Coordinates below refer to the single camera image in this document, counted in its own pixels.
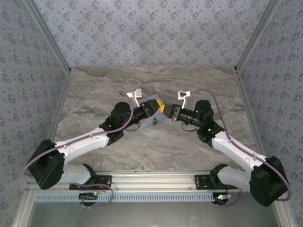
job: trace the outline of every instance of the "gray marble table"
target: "gray marble table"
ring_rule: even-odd
[[[239,89],[231,70],[186,67],[82,68],[73,69],[55,141],[79,136],[98,127],[117,102],[125,101],[119,91],[142,89],[143,98],[157,94],[165,104],[182,103],[177,90],[211,89],[219,102],[231,135],[256,150]],[[215,120],[222,125],[213,98],[201,92],[188,100],[210,100]],[[185,132],[181,123],[163,119],[155,126],[125,136],[106,148],[74,159],[95,170],[210,170],[226,163],[238,167],[221,152],[203,144],[195,132]]]

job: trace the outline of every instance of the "wire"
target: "wire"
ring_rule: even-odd
[[[227,189],[226,189],[226,192],[225,192],[225,195],[228,194],[228,188],[231,188],[232,189],[232,196],[233,196],[233,187],[231,185],[226,185]]]
[[[89,138],[89,137],[91,137],[91,136],[98,136],[98,135],[102,135],[102,134],[114,133],[114,132],[117,132],[117,131],[120,131],[120,130],[124,129],[124,128],[129,124],[129,122],[131,121],[131,119],[132,119],[132,117],[133,117],[133,114],[134,114],[134,107],[133,107],[133,103],[132,103],[131,98],[129,98],[125,92],[120,91],[119,94],[122,95],[122,96],[125,96],[125,97],[128,99],[128,103],[129,103],[129,106],[130,106],[130,109],[131,109],[131,115],[129,116],[129,119],[127,120],[127,122],[126,122],[123,126],[121,126],[121,127],[118,128],[118,129],[115,129],[115,130],[100,131],[100,132],[96,132],[96,133],[94,133],[94,134],[92,134],[92,135],[82,136],[82,137],[80,137],[80,138],[78,138],[78,139],[72,140],[71,142],[68,142],[68,143],[66,143],[66,144],[63,144],[63,145],[57,146],[57,147],[55,147],[55,148],[49,149],[49,150],[47,150],[47,151],[45,151],[45,152],[42,152],[41,154],[37,155],[37,156],[34,157],[32,160],[30,160],[30,161],[24,166],[24,168],[22,169],[22,173],[23,173],[24,175],[31,176],[31,174],[25,173],[25,171],[26,171],[34,162],[36,162],[39,158],[43,157],[44,155],[47,155],[47,154],[51,153],[51,152],[54,151],[54,150],[64,148],[64,146],[69,146],[69,145],[74,144],[74,143],[76,143],[76,142],[79,142],[79,141],[81,141],[81,140],[85,140],[85,139],[87,139],[87,138]]]
[[[184,128],[183,128],[183,125],[184,125],[185,123],[183,123],[182,125],[181,125],[181,128],[184,130],[184,131],[196,131],[197,130],[197,127],[195,128],[195,129],[191,129],[191,130],[185,130]]]
[[[89,207],[89,206],[84,205],[84,201],[85,201],[85,199],[86,199],[87,197],[89,197],[89,195],[84,196],[84,197],[82,198],[82,201],[81,201],[81,204],[82,204],[83,208],[96,209],[96,208],[106,207],[106,206],[108,206],[108,205],[112,202],[112,200],[114,199],[114,191],[113,191],[113,189],[112,189],[110,186],[106,185],[106,184],[103,184],[103,183],[96,183],[96,184],[80,184],[80,183],[72,183],[72,184],[74,184],[74,185],[76,185],[76,186],[79,186],[79,187],[102,187],[102,188],[103,188],[103,187],[106,187],[106,188],[108,188],[108,189],[111,191],[111,196],[110,196],[109,201],[108,201],[106,204],[103,204],[103,205],[100,205],[100,206]]]
[[[140,126],[141,126],[141,122],[138,122],[137,124],[139,125],[137,128],[135,128],[135,129],[133,129],[133,130],[128,130],[128,129],[125,129],[125,131],[136,131],[138,128],[140,128]]]
[[[191,93],[191,95],[194,95],[194,94],[198,93],[199,91],[207,91],[207,92],[209,92],[209,93],[212,95],[212,97],[214,98],[214,101],[215,101],[215,103],[216,103],[216,106],[217,106],[217,109],[218,109],[218,113],[219,113],[219,116],[220,116],[221,121],[222,121],[222,123],[223,123],[224,129],[225,129],[225,133],[226,133],[226,136],[227,136],[228,140],[229,140],[236,148],[238,148],[240,151],[244,152],[244,153],[247,154],[248,156],[251,156],[251,157],[253,157],[254,159],[256,159],[256,160],[262,162],[263,164],[265,164],[266,166],[268,166],[270,169],[272,169],[272,170],[281,178],[281,180],[283,181],[283,183],[284,183],[285,186],[287,187],[288,195],[287,195],[287,197],[286,197],[285,199],[277,199],[277,201],[283,201],[283,202],[284,202],[284,201],[288,201],[288,200],[291,198],[291,196],[292,196],[292,191],[291,191],[290,185],[289,185],[289,183],[287,182],[287,180],[286,180],[286,179],[282,176],[282,174],[281,174],[279,171],[277,171],[271,164],[269,164],[268,162],[264,161],[263,159],[261,159],[261,158],[259,158],[259,157],[255,157],[253,154],[251,154],[251,153],[249,153],[247,150],[241,148],[237,143],[235,143],[235,142],[232,140],[232,138],[231,138],[231,136],[230,136],[230,134],[229,134],[229,132],[228,132],[228,130],[227,130],[227,126],[226,126],[226,124],[225,124],[225,121],[223,120],[223,117],[222,117],[222,115],[221,115],[221,113],[220,113],[219,104],[218,104],[218,101],[217,101],[217,99],[216,99],[214,93],[213,93],[211,90],[207,89],[207,88],[199,88],[199,89],[197,89],[197,90],[195,90],[195,91],[191,91],[190,93]]]
[[[241,189],[238,198],[234,202],[232,202],[231,204],[227,204],[227,205],[225,205],[225,204],[224,205],[217,204],[217,206],[219,206],[219,207],[231,207],[231,206],[237,204],[240,201],[240,199],[242,197],[242,194],[243,194],[243,190]]]
[[[96,183],[102,183],[102,182],[96,182]],[[102,186],[102,190],[103,190],[103,192],[105,192],[104,186]]]

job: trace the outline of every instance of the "purple cable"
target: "purple cable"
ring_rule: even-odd
[[[236,203],[238,203],[238,202],[240,201],[240,199],[241,199],[241,197],[242,197],[242,192],[243,192],[243,190],[241,189],[238,198],[237,198],[234,202],[232,202],[231,204],[227,204],[227,205],[225,205],[225,204],[224,204],[224,205],[217,204],[217,205],[218,205],[219,207],[231,207],[231,206],[235,205]]]
[[[272,169],[272,170],[281,178],[281,180],[283,181],[283,183],[284,183],[285,186],[287,187],[288,195],[287,195],[287,197],[286,197],[285,199],[277,199],[277,201],[285,202],[285,201],[290,200],[290,198],[291,198],[291,196],[292,196],[292,191],[291,191],[291,188],[290,188],[289,183],[288,183],[287,180],[283,177],[283,175],[282,175],[279,171],[277,171],[271,164],[267,163],[266,161],[264,161],[263,159],[261,159],[261,158],[259,158],[259,157],[255,157],[253,154],[249,153],[249,152],[246,151],[245,149],[241,148],[238,144],[236,144],[236,143],[231,139],[231,136],[229,135],[229,132],[228,132],[227,127],[226,127],[226,124],[225,124],[225,121],[223,120],[223,117],[222,117],[222,115],[221,115],[221,113],[220,113],[219,104],[218,104],[218,101],[217,101],[217,99],[216,99],[214,93],[213,93],[211,90],[207,89],[207,88],[199,88],[199,89],[197,89],[197,90],[195,90],[195,91],[192,91],[192,92],[190,92],[190,93],[191,93],[192,95],[194,95],[194,94],[198,93],[199,91],[207,91],[207,92],[209,92],[209,93],[212,95],[212,97],[214,98],[214,101],[215,101],[215,103],[216,103],[216,106],[217,106],[217,109],[218,109],[218,113],[219,113],[219,116],[220,116],[221,121],[222,121],[222,123],[223,123],[223,126],[224,126],[224,129],[225,129],[225,132],[226,132],[226,135],[227,135],[228,140],[229,140],[236,148],[238,148],[240,151],[244,152],[244,153],[247,154],[248,156],[251,156],[251,157],[253,157],[254,159],[256,159],[256,160],[262,162],[263,164],[265,164],[266,166],[268,166],[270,169]]]
[[[108,189],[111,191],[111,193],[112,193],[112,195],[110,196],[109,201],[108,201],[106,204],[100,205],[100,206],[94,206],[94,207],[89,207],[89,206],[85,206],[85,205],[84,205],[84,201],[85,201],[85,199],[86,199],[87,197],[89,197],[89,195],[84,196],[84,197],[82,198],[82,202],[81,202],[83,208],[96,209],[96,208],[106,207],[106,206],[109,205],[109,204],[112,202],[112,200],[114,199],[114,191],[113,191],[113,189],[112,189],[110,186],[106,185],[106,184],[103,184],[103,183],[96,183],[96,184],[80,184],[80,183],[72,183],[72,184],[74,184],[74,185],[76,185],[76,186],[78,186],[78,187],[96,187],[96,186],[98,186],[98,187],[106,187],[106,188],[108,188]]]
[[[129,101],[129,106],[130,106],[130,109],[131,109],[131,115],[129,116],[129,119],[127,120],[127,122],[126,122],[123,126],[121,126],[121,127],[118,128],[118,129],[111,130],[111,131],[96,132],[96,133],[92,134],[92,136],[98,136],[98,135],[102,135],[102,134],[108,134],[108,133],[114,133],[114,132],[120,131],[120,130],[124,129],[124,128],[129,124],[129,122],[132,120],[132,117],[133,117],[133,114],[134,114],[134,107],[133,107],[132,100],[131,100],[131,98],[129,98],[129,97],[127,96],[127,94],[126,94],[125,92],[123,92],[123,91],[120,91],[119,94],[122,95],[122,96],[127,97],[128,101]],[[65,145],[66,145],[66,146],[69,146],[69,145],[71,145],[71,144],[73,144],[73,143],[79,142],[79,141],[81,141],[81,140],[85,140],[85,139],[87,139],[87,138],[89,138],[89,137],[91,137],[91,135],[83,136],[83,137],[80,137],[80,138],[78,138],[78,139],[76,139],[76,140],[73,140],[73,141],[71,141],[71,142],[68,142],[68,143],[66,143],[66,144],[57,146],[57,147],[55,147],[55,148],[49,149],[49,150],[47,150],[47,151],[41,153],[40,155],[34,157],[32,160],[30,160],[30,161],[25,165],[25,167],[24,167],[23,170],[22,170],[22,173],[23,173],[24,175],[31,176],[30,174],[26,174],[25,171],[27,170],[27,168],[29,168],[29,167],[30,167],[35,161],[37,161],[39,158],[43,157],[44,155],[47,155],[47,154],[51,153],[51,152],[54,151],[54,150],[64,148]]]

